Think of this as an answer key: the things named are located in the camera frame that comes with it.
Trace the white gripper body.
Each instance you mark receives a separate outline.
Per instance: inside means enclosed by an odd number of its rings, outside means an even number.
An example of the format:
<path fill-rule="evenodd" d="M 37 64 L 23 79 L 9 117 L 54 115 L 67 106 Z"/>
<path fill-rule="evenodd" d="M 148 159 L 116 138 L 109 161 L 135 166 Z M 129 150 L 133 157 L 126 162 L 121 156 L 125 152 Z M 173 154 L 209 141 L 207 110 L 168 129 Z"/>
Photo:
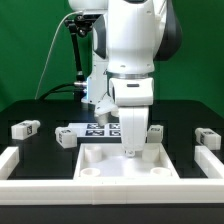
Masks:
<path fill-rule="evenodd" d="M 109 93 L 118 107 L 121 142 L 125 151 L 141 151 L 145 145 L 153 88 L 152 78 L 111 78 L 109 81 Z"/>

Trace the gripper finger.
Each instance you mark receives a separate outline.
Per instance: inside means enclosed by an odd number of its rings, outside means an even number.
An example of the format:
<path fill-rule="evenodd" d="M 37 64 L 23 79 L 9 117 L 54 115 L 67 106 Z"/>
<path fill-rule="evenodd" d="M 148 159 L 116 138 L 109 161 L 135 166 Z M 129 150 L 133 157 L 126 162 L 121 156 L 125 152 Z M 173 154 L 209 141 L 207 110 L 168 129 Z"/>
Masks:
<path fill-rule="evenodd" d="M 133 150 L 125 150 L 125 155 L 128 158 L 133 158 L 133 157 L 135 157 L 135 151 L 133 151 Z"/>

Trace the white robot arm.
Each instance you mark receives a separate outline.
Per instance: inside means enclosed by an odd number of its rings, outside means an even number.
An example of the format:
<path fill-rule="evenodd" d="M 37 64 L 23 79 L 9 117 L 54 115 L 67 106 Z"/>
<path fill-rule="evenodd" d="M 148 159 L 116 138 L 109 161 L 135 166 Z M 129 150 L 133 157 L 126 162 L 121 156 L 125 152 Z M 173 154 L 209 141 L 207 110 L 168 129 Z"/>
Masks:
<path fill-rule="evenodd" d="M 171 58 L 182 31 L 172 0 L 68 0 L 90 21 L 92 72 L 83 101 L 100 125 L 119 118 L 121 144 L 132 157 L 144 148 L 153 104 L 154 62 Z"/>

